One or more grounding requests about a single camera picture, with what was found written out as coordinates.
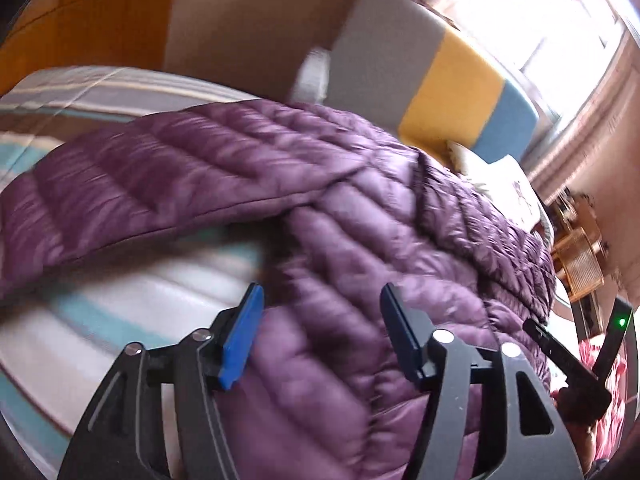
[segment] metal screw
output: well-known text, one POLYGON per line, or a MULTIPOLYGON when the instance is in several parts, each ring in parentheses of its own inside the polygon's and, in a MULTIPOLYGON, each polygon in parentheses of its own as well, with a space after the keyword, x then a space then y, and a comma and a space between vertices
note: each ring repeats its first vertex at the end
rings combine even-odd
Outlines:
POLYGON ((202 342, 206 341, 207 339, 211 339, 211 332, 209 332, 209 330, 207 330, 206 328, 199 328, 191 334, 191 337, 193 337, 198 342, 202 342))
POLYGON ((124 347, 124 353, 127 355, 138 355, 142 352, 142 345, 140 343, 129 343, 124 347))
POLYGON ((433 338, 441 343, 451 343, 453 341, 453 334, 449 330, 439 328, 433 332, 433 338))
POLYGON ((516 345, 516 343, 503 343, 500 350, 508 357, 518 357, 522 353, 522 350, 520 350, 520 347, 516 345))

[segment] wooden furniture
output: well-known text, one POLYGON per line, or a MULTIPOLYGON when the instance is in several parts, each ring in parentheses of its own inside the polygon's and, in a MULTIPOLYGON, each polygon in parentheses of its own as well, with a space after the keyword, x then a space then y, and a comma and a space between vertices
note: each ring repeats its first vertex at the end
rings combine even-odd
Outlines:
POLYGON ((562 238, 551 255, 558 278, 568 286, 572 303, 604 283, 596 253, 584 229, 574 229, 562 238))
POLYGON ((574 211, 574 226, 584 229, 591 244, 599 243, 602 240, 602 234, 596 221, 595 211, 586 196, 578 195, 574 197, 574 211))
POLYGON ((556 241, 567 236, 572 230, 572 222, 575 222, 577 214, 574 209, 574 200, 568 190, 563 191, 550 206, 552 222, 556 231, 556 241))
POLYGON ((602 319, 600 304, 594 292, 571 304, 578 340, 601 334, 606 323, 602 319))

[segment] white pillow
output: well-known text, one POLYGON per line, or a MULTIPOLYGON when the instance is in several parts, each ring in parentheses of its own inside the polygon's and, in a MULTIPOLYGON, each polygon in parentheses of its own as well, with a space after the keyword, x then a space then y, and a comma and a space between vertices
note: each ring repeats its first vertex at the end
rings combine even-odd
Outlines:
POLYGON ((447 142, 454 170, 487 197, 507 219, 531 231, 540 222, 540 201, 527 176, 511 156, 487 164, 471 150, 447 142))

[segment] black clamp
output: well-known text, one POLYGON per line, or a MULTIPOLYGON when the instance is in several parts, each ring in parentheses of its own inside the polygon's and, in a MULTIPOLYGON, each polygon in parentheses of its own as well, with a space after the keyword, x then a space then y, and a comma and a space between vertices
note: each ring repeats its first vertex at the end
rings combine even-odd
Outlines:
POLYGON ((591 370, 540 323, 527 319, 522 325, 543 353, 566 375, 568 388, 560 390, 558 395, 558 411, 565 422, 591 426, 607 413, 611 393, 605 381, 616 361, 632 315, 633 307, 622 298, 616 298, 607 325, 607 335, 591 370))
POLYGON ((252 283, 240 305, 177 345, 130 343, 89 403, 58 480, 168 480, 161 384, 173 383, 182 462, 189 480, 236 480, 211 390, 226 391, 242 371, 264 309, 252 283))
POLYGON ((430 392, 402 480, 454 479, 471 384, 482 384, 475 479, 582 478, 569 434, 519 346, 469 346, 434 326, 425 312, 405 307, 391 284, 382 290, 380 307, 404 375, 430 392))

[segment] hand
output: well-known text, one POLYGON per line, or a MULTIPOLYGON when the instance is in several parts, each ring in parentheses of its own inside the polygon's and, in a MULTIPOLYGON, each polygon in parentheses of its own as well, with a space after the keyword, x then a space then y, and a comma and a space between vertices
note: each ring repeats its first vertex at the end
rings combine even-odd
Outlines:
MULTIPOLYGON (((560 392, 551 393, 551 398, 554 400, 556 408, 558 408, 558 398, 562 398, 562 395, 559 395, 560 392)), ((565 412, 566 410, 558 409, 560 417, 562 417, 562 414, 565 412)), ((562 421, 564 422, 564 426, 569 432, 571 441, 574 443, 575 452, 578 455, 578 460, 580 460, 582 472, 586 474, 587 471, 591 468, 591 463, 595 459, 596 455, 595 428, 597 422, 589 426, 587 424, 575 424, 574 422, 568 422, 564 419, 562 421)))

